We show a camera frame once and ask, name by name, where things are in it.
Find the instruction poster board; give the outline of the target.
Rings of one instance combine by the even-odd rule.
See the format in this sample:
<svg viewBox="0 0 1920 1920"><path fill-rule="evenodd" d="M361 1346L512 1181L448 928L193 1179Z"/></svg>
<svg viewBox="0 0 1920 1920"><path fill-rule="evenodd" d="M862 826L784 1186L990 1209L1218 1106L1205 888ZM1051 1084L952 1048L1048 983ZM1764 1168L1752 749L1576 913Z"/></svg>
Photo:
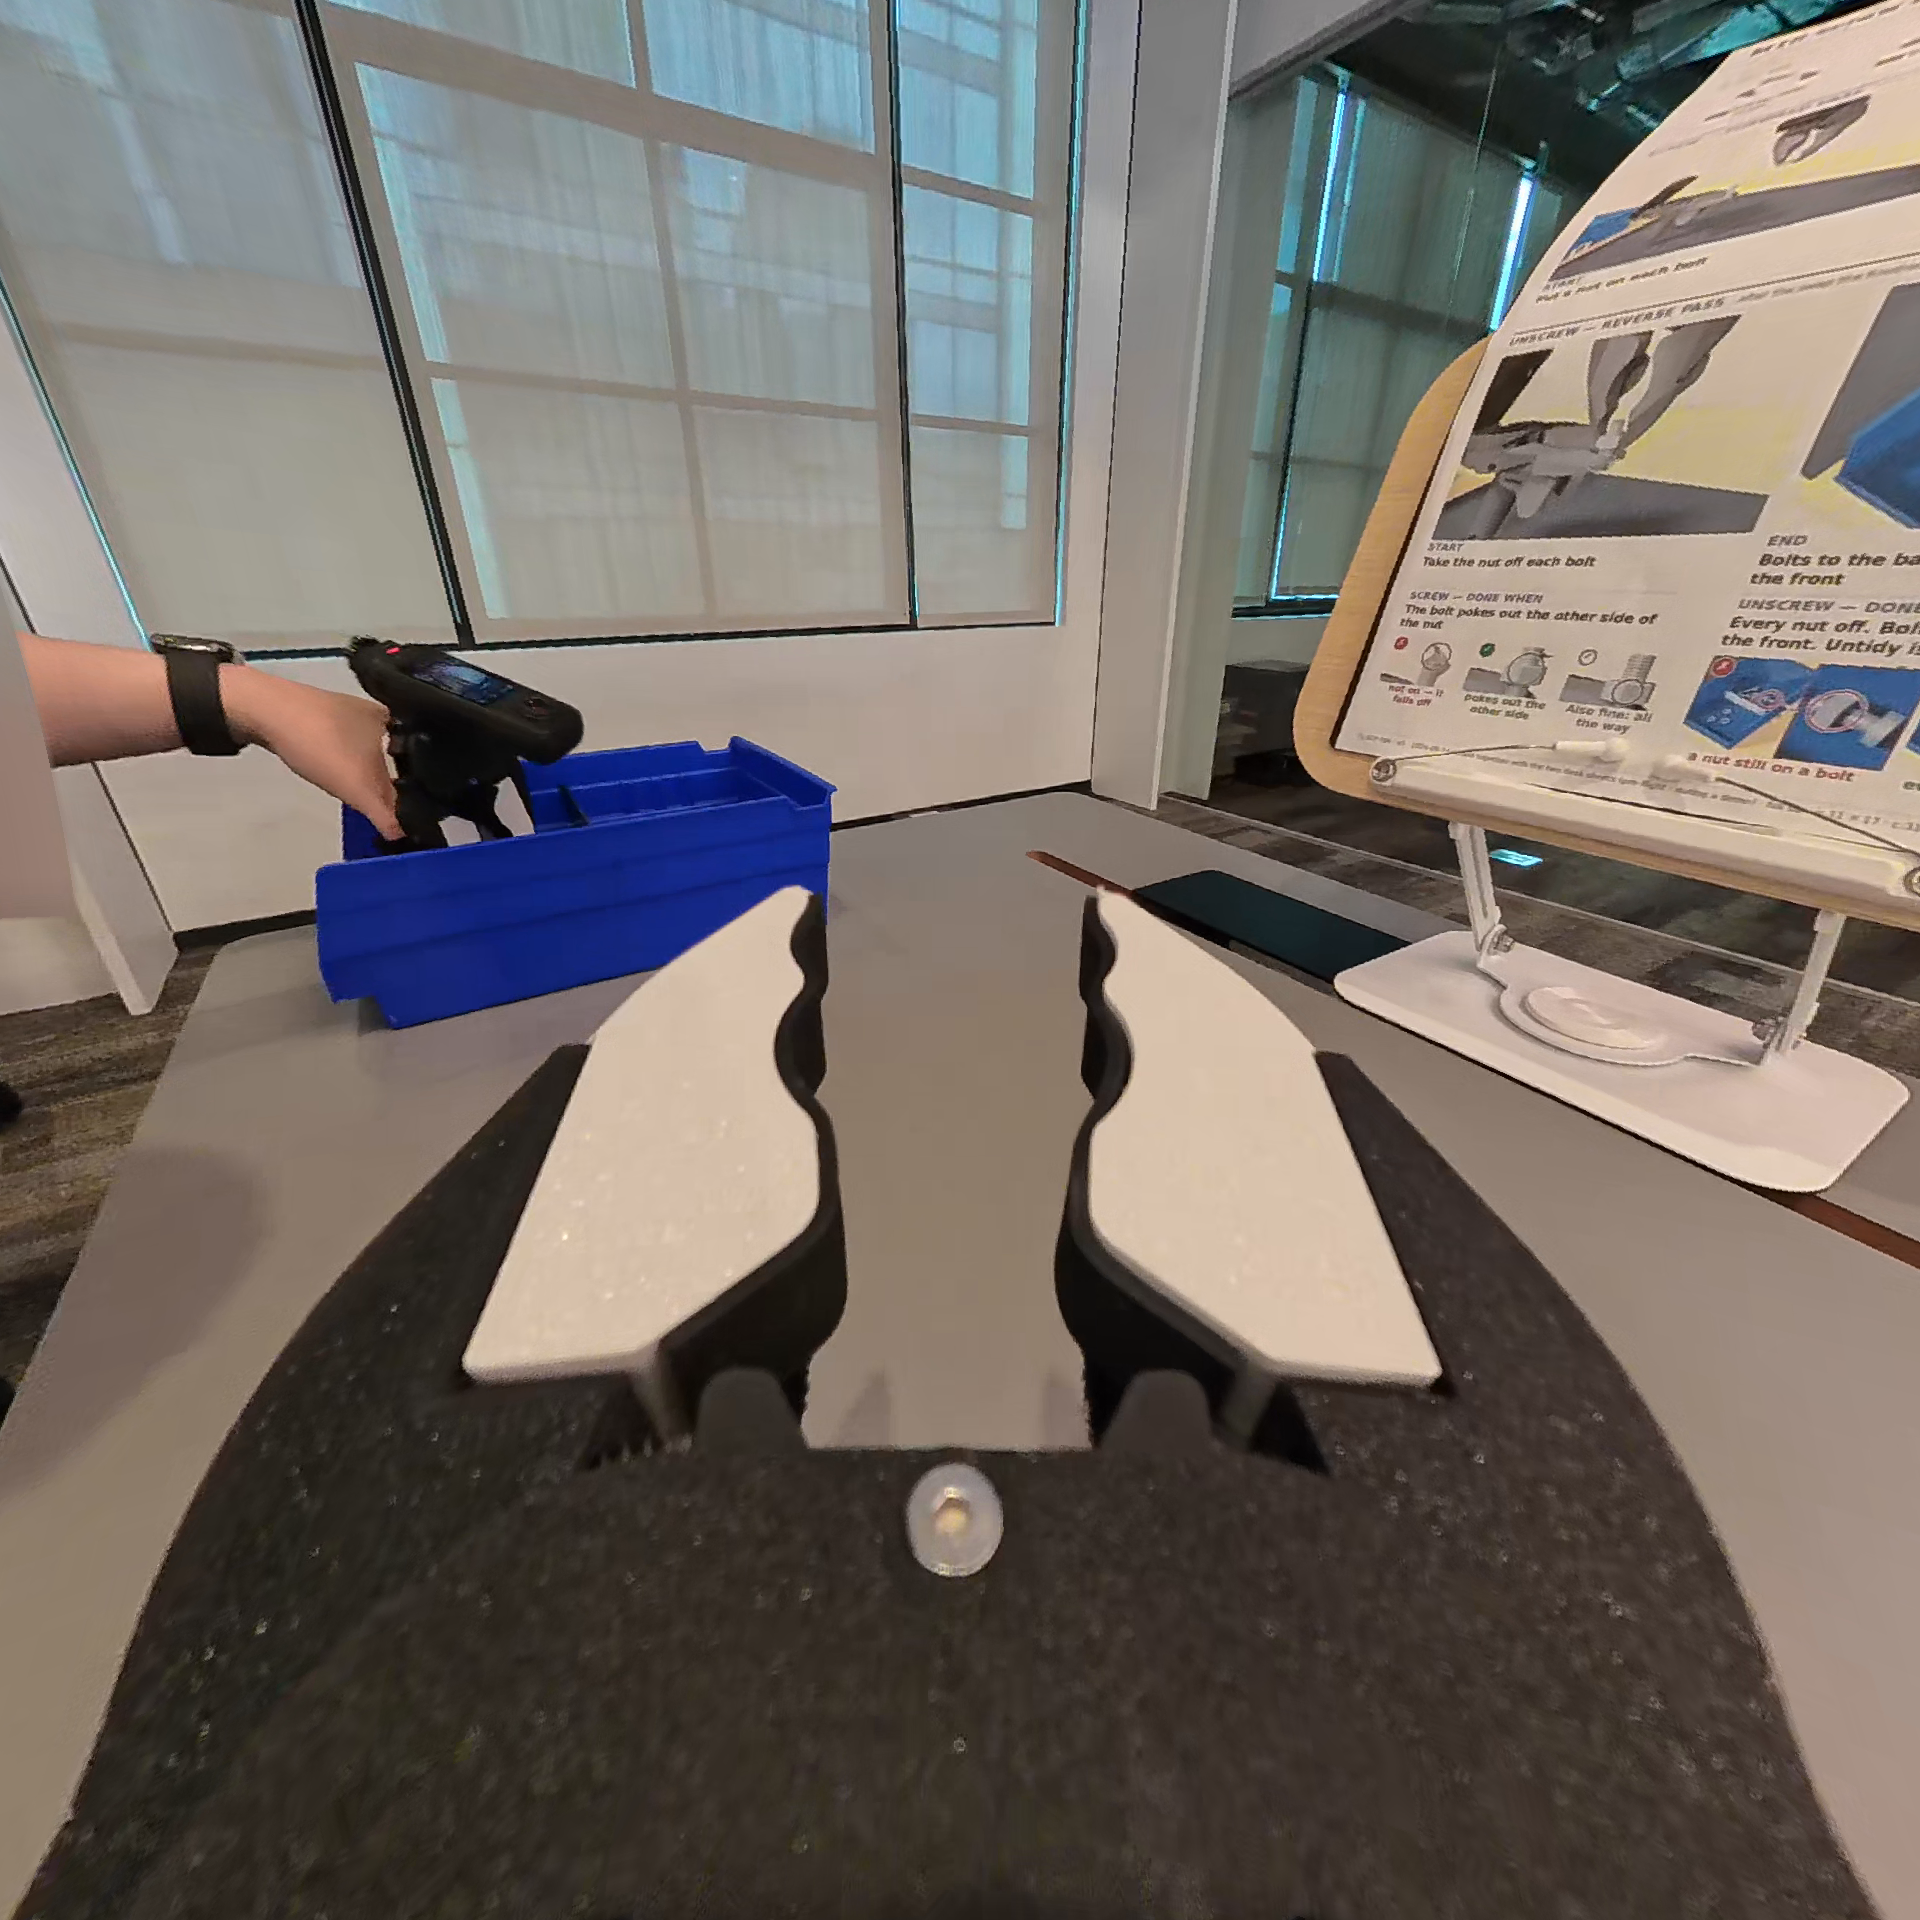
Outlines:
<svg viewBox="0 0 1920 1920"><path fill-rule="evenodd" d="M1729 56L1409 421L1314 773L1915 928L1915 5Z"/></svg>

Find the black wristwatch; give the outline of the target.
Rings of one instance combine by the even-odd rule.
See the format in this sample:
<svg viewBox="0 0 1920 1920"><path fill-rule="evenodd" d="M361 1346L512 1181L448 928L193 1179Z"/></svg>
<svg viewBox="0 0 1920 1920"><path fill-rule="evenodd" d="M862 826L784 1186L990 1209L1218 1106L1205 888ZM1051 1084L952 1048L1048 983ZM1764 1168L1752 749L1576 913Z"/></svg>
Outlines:
<svg viewBox="0 0 1920 1920"><path fill-rule="evenodd" d="M240 665L227 640L154 634L149 648L163 663L179 746L197 760L230 760L250 747L233 735L225 707L225 671Z"/></svg>

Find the black phone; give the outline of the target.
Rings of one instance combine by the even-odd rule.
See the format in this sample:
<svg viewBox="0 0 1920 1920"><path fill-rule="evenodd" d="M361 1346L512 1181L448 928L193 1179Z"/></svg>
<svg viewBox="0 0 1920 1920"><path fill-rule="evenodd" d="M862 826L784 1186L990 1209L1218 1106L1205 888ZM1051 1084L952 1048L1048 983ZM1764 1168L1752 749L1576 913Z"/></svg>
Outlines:
<svg viewBox="0 0 1920 1920"><path fill-rule="evenodd" d="M1195 939L1220 949L1243 949L1261 962L1325 985L1409 946L1409 939L1397 932L1275 895L1225 872L1190 872L1154 881L1133 890L1132 899Z"/></svg>

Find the white board stand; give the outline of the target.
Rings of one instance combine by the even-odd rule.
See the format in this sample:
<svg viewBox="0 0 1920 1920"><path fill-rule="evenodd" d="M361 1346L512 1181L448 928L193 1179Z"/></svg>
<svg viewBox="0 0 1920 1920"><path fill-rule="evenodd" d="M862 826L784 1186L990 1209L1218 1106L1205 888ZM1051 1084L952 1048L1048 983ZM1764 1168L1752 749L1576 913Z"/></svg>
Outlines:
<svg viewBox="0 0 1920 1920"><path fill-rule="evenodd" d="M1739 1185L1821 1193L1909 1101L1892 1073L1812 1042L1844 911L1821 906L1778 1015L1742 1023L1517 944L1486 829L1451 823L1468 931L1334 976L1362 1012Z"/></svg>

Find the large window with blinds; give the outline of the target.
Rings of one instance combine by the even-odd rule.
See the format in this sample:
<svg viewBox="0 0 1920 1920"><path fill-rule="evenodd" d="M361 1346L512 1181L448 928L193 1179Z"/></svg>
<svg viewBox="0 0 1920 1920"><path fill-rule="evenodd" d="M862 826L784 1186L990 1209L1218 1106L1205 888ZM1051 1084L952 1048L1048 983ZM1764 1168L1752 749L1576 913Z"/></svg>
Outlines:
<svg viewBox="0 0 1920 1920"><path fill-rule="evenodd" d="M110 609L1057 619L1083 12L5 3L5 323Z"/></svg>

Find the person's left forearm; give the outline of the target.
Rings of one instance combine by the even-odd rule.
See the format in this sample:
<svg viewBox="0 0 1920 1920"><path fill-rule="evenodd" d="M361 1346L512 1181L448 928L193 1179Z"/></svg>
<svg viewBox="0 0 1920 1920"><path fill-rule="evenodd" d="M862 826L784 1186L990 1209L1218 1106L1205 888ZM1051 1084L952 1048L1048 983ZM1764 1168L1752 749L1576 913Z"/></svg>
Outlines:
<svg viewBox="0 0 1920 1920"><path fill-rule="evenodd" d="M21 635L45 749L56 765L120 762L181 753L179 735L154 651ZM291 716L291 687L250 665L225 671L230 732L250 749L275 754L277 723Z"/></svg>

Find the glass partition window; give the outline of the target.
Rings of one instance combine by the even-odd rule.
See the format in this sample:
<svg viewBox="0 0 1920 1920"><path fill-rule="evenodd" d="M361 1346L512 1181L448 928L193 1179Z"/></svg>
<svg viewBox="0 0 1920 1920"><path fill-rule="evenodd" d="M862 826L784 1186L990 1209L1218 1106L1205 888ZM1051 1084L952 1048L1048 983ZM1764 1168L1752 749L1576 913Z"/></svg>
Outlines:
<svg viewBox="0 0 1920 1920"><path fill-rule="evenodd" d="M1571 211L1536 161L1341 66L1293 83L1234 613L1332 599L1416 403L1499 324Z"/></svg>

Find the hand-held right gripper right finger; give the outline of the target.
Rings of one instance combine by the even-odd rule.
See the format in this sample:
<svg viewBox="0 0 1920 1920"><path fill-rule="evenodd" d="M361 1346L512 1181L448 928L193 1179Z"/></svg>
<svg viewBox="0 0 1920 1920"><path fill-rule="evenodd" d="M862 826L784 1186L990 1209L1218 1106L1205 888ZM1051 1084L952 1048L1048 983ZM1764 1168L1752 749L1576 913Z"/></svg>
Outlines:
<svg viewBox="0 0 1920 1920"><path fill-rule="evenodd" d="M1286 1012L1133 899L1083 908L1089 1114L1072 1140L1061 1315L1104 1433L1148 1375L1278 1449L1296 1386L1444 1381L1418 1293Z"/></svg>

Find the person's left hand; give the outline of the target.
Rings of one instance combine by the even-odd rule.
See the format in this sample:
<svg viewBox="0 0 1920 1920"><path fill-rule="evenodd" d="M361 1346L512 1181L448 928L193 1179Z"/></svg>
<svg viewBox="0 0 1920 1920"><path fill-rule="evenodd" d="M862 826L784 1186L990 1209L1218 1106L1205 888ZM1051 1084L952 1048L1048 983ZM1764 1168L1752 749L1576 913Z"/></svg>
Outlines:
<svg viewBox="0 0 1920 1920"><path fill-rule="evenodd" d="M291 687L291 716L277 723L281 764L356 812L387 849L404 845L389 756L390 717L365 697Z"/></svg>

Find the blue plastic bin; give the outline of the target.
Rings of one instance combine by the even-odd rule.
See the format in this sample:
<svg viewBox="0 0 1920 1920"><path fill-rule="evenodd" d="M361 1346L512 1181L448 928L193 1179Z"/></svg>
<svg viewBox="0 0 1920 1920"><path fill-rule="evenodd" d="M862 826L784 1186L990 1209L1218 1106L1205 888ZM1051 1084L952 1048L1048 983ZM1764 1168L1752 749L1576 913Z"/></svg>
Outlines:
<svg viewBox="0 0 1920 1920"><path fill-rule="evenodd" d="M342 809L315 873L321 978L390 1027L667 964L790 885L827 895L834 787L742 736L523 764L530 832L379 853Z"/></svg>

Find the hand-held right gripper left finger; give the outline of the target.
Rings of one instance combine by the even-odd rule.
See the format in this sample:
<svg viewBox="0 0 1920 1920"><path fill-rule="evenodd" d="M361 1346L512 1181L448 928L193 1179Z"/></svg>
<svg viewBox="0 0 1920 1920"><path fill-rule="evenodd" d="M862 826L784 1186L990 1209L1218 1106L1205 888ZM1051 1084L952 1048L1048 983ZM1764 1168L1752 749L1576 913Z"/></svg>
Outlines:
<svg viewBox="0 0 1920 1920"><path fill-rule="evenodd" d="M803 1408L849 1305L826 899L754 903L601 1023L464 1349L474 1386L621 1381L690 1433L742 1369Z"/></svg>

